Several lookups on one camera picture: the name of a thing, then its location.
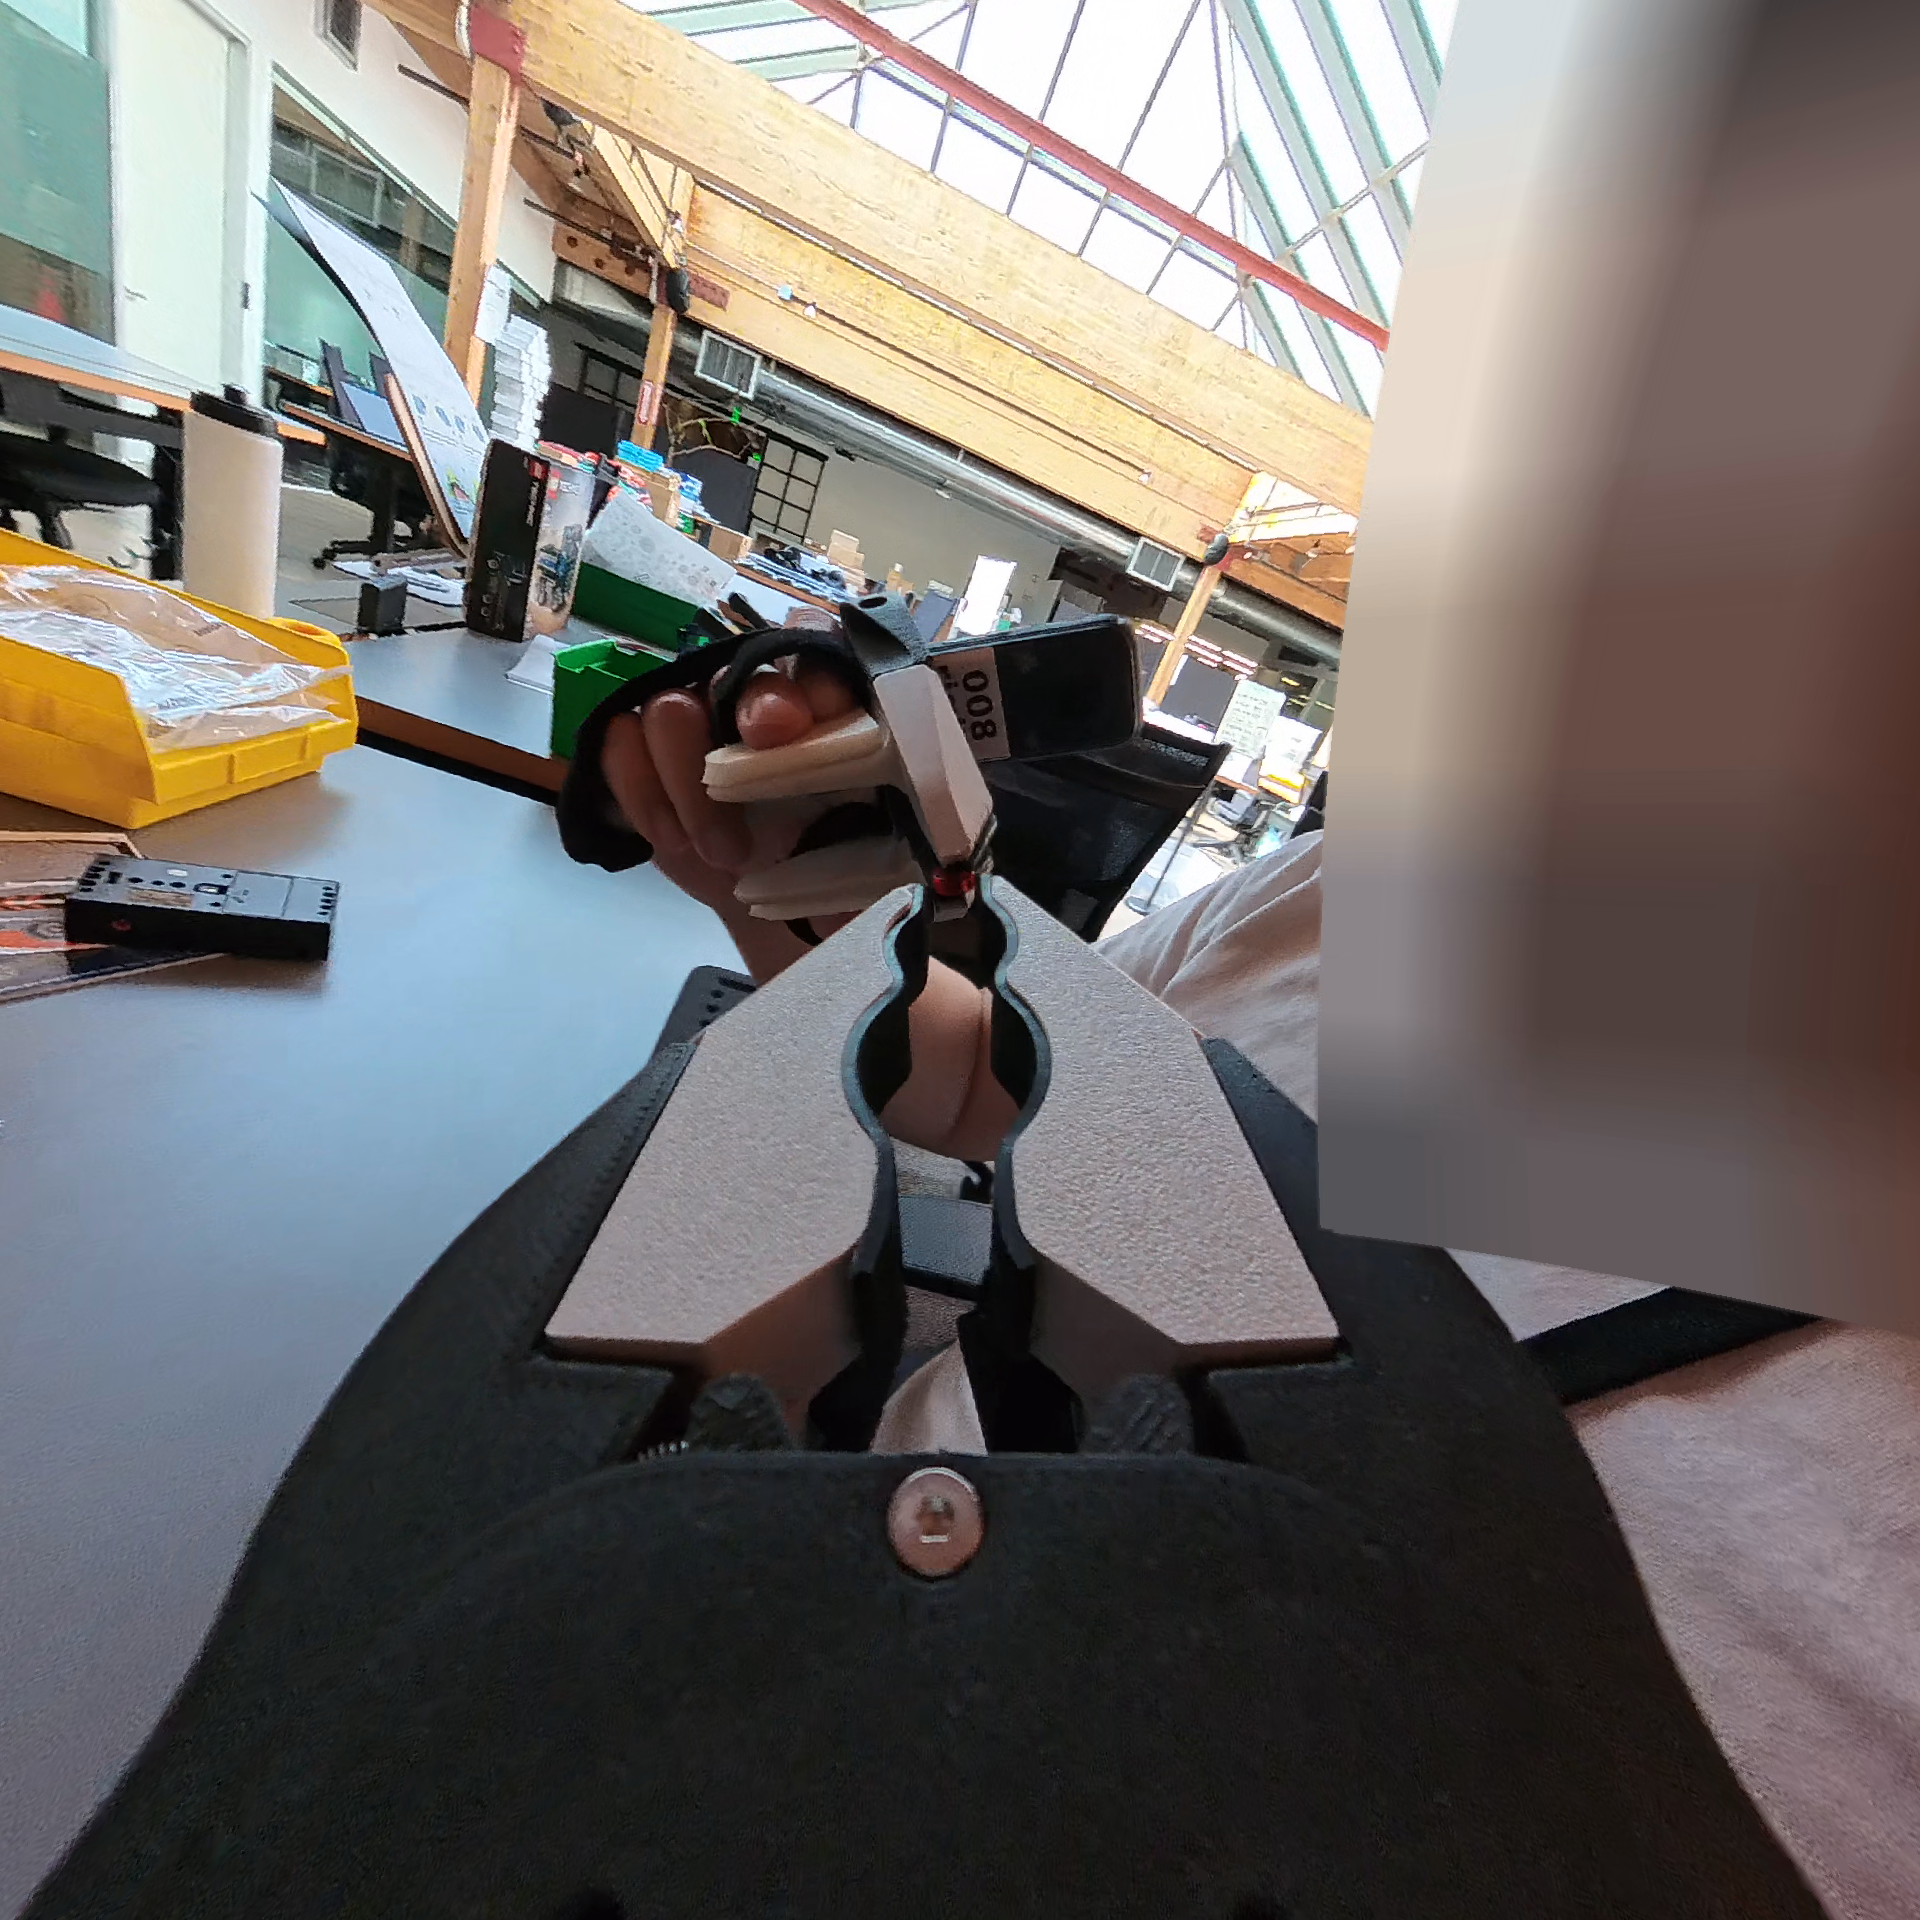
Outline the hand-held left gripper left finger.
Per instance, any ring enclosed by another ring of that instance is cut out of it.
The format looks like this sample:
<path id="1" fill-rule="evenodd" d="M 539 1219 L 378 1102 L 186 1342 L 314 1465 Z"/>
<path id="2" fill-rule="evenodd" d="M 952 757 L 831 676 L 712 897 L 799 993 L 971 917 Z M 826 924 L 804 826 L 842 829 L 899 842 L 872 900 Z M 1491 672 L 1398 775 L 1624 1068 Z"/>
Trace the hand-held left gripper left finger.
<path id="1" fill-rule="evenodd" d="M 709 1026 L 545 1328 L 564 1359 L 762 1381 L 871 1450 L 907 1332 L 893 1141 L 859 1040 L 902 993 L 902 886 Z"/>

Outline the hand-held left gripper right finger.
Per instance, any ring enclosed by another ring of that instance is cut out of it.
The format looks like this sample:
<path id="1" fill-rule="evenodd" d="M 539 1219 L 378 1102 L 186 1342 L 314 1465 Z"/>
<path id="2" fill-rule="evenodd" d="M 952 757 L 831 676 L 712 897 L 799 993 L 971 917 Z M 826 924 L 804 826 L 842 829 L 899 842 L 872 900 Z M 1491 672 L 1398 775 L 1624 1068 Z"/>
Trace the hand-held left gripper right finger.
<path id="1" fill-rule="evenodd" d="M 1332 1310 L 1197 1031 L 1006 881 L 976 913 L 1021 1102 L 964 1320 L 989 1450 L 1075 1450 L 1126 1381 L 1331 1361 Z"/>

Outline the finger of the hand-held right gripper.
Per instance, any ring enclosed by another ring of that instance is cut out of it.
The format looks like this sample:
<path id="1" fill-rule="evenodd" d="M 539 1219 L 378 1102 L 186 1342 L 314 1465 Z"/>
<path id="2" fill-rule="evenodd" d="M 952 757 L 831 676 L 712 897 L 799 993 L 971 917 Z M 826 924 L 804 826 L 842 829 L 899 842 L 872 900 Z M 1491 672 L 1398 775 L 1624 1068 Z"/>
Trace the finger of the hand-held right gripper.
<path id="1" fill-rule="evenodd" d="M 971 867 L 981 891 L 993 868 L 996 805 L 930 664 L 877 674 L 872 706 L 891 740 L 891 785 L 905 797 L 909 845 L 926 881 L 943 867 Z"/>

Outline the grey neighbouring desk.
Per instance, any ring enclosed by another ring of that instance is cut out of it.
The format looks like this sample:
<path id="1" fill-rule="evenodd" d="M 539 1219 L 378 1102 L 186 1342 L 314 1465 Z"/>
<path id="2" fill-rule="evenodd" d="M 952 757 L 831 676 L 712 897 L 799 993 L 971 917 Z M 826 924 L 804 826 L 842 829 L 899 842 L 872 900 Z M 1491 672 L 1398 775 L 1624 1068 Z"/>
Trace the grey neighbouring desk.
<path id="1" fill-rule="evenodd" d="M 559 797 L 554 690 L 514 679 L 529 646 L 465 629 L 348 634 L 345 646 L 361 746 L 536 805 Z"/>

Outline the person's right hand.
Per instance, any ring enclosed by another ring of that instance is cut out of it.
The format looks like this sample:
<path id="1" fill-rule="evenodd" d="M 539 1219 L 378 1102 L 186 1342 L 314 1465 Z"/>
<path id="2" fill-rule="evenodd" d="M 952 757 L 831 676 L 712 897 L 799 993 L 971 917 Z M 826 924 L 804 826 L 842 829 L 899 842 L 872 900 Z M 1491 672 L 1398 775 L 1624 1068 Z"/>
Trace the person's right hand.
<path id="1" fill-rule="evenodd" d="M 856 687 L 831 663 L 784 656 L 740 693 L 740 742 L 774 753 L 863 708 Z M 727 926 L 757 984 L 768 984 L 808 953 L 784 924 L 757 920 L 737 898 L 745 876 L 783 855 L 774 829 L 706 791 L 715 751 L 709 697 L 661 693 L 608 725 L 603 775 L 627 825 L 653 846 L 654 868 Z M 884 1128 L 911 1147 L 963 1162 L 996 1161 L 1019 1104 L 995 1075 L 995 1005 L 963 972 L 928 963 L 909 1012 L 911 1072 L 882 1108 Z"/>

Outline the black mesh chair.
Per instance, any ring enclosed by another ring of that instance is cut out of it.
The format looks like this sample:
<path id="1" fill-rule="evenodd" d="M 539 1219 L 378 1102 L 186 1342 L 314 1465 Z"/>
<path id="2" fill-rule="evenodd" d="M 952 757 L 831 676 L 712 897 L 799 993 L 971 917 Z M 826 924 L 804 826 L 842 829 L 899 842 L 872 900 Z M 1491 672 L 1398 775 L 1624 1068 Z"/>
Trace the black mesh chair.
<path id="1" fill-rule="evenodd" d="M 1085 942 L 1211 791 L 1228 759 L 1156 722 L 1113 749 L 982 769 L 995 799 L 995 872 Z"/>

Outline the green plastic bin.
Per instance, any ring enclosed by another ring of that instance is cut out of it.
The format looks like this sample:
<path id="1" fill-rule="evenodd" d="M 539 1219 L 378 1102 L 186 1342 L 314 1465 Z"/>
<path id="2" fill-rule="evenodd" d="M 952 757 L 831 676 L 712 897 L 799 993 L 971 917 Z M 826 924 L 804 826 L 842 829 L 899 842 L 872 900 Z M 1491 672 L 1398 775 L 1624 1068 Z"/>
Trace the green plastic bin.
<path id="1" fill-rule="evenodd" d="M 674 652 L 662 652 L 632 636 L 595 636 L 564 644 L 550 669 L 550 757 L 572 760 L 580 731 L 603 703 L 674 661 Z"/>
<path id="2" fill-rule="evenodd" d="M 673 658 L 702 607 L 661 588 L 632 582 L 601 565 L 579 566 L 572 614 L 611 634 L 637 641 Z"/>

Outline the white printed sheet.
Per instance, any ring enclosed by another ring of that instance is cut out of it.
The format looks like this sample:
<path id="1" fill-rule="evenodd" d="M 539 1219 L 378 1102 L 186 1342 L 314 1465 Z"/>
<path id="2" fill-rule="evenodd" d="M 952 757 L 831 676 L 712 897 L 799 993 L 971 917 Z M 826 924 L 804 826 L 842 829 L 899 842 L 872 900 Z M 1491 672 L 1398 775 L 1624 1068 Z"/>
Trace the white printed sheet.
<path id="1" fill-rule="evenodd" d="M 642 492 L 612 490 L 588 527 L 584 566 L 666 598 L 710 607 L 734 591 L 737 568 L 662 523 Z"/>

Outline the black product box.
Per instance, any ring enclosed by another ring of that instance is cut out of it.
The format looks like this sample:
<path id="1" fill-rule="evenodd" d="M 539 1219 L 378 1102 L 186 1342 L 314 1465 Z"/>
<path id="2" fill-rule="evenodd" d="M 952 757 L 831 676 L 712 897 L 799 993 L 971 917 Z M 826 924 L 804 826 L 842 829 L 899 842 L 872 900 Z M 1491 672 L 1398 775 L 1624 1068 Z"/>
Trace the black product box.
<path id="1" fill-rule="evenodd" d="M 595 482 L 597 470 L 575 459 L 489 444 L 463 602 L 470 632 L 520 644 L 564 630 Z"/>

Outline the black battery box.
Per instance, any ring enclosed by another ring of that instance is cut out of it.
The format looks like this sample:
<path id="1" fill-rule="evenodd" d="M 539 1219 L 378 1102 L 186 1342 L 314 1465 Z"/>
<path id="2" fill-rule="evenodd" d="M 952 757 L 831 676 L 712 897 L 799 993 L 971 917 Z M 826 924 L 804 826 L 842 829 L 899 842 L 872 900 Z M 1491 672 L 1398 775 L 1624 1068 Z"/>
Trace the black battery box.
<path id="1" fill-rule="evenodd" d="M 71 942 L 155 953 L 322 963 L 340 884 L 102 855 L 62 902 Z"/>

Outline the leaning poster board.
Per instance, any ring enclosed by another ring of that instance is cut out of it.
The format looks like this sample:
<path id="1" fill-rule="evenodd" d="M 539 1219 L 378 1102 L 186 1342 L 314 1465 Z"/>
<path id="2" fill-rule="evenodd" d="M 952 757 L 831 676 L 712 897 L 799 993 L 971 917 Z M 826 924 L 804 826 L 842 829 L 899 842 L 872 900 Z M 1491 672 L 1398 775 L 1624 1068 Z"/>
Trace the leaning poster board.
<path id="1" fill-rule="evenodd" d="M 299 195 L 272 189 L 276 215 L 367 325 L 393 373 L 391 410 L 452 547 L 470 544 L 490 434 L 465 377 L 428 329 L 393 263 Z"/>

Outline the yellow plastic bin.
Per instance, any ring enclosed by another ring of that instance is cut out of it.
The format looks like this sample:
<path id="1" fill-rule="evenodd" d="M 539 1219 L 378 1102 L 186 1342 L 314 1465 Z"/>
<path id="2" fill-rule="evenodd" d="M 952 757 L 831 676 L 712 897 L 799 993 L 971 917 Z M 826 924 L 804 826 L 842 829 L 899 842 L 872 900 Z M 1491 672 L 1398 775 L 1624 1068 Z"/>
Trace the yellow plastic bin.
<path id="1" fill-rule="evenodd" d="M 81 566 L 131 572 L 84 560 L 40 540 L 3 536 L 4 566 Z M 226 746 L 158 749 L 149 742 L 122 683 L 105 669 L 45 655 L 3 638 L 3 788 L 18 801 L 57 806 L 120 829 L 147 829 L 320 770 L 326 757 L 356 742 L 359 708 L 348 652 L 320 629 L 258 619 L 170 591 L 230 620 L 290 656 L 340 664 L 348 688 L 319 722 Z"/>

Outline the person's light shirt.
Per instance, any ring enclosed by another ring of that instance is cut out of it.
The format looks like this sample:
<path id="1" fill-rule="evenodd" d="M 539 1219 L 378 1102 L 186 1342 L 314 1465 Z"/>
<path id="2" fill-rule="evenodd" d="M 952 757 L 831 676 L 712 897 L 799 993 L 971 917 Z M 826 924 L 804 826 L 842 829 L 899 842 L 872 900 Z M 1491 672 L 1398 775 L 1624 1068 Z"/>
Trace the person's light shirt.
<path id="1" fill-rule="evenodd" d="M 1105 954 L 1319 1116 L 1323 837 Z M 1653 1289 L 1455 1253 L 1512 1335 Z M 1663 1636 L 1831 1917 L 1919 1917 L 1919 1344 L 1816 1323 L 1573 1409 Z"/>

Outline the white paper towel roll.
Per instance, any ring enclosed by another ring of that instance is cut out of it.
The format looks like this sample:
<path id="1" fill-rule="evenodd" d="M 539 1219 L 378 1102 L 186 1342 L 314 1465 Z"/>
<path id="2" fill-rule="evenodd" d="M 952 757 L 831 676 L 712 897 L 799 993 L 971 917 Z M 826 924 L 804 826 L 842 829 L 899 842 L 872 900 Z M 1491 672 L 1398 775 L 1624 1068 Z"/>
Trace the white paper towel roll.
<path id="1" fill-rule="evenodd" d="M 238 386 L 197 392 L 182 416 L 181 582 L 186 595 L 276 616 L 283 442 Z"/>

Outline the clear plastic bag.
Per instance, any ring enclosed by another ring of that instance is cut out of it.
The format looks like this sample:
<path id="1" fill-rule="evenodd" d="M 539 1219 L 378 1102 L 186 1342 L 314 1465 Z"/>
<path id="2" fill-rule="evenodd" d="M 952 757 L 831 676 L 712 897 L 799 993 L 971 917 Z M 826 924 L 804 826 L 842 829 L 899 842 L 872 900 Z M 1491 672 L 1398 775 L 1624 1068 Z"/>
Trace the clear plastic bag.
<path id="1" fill-rule="evenodd" d="M 6 566 L 3 636 L 108 670 L 150 746 L 225 749 L 320 722 L 351 676 L 115 570 Z"/>

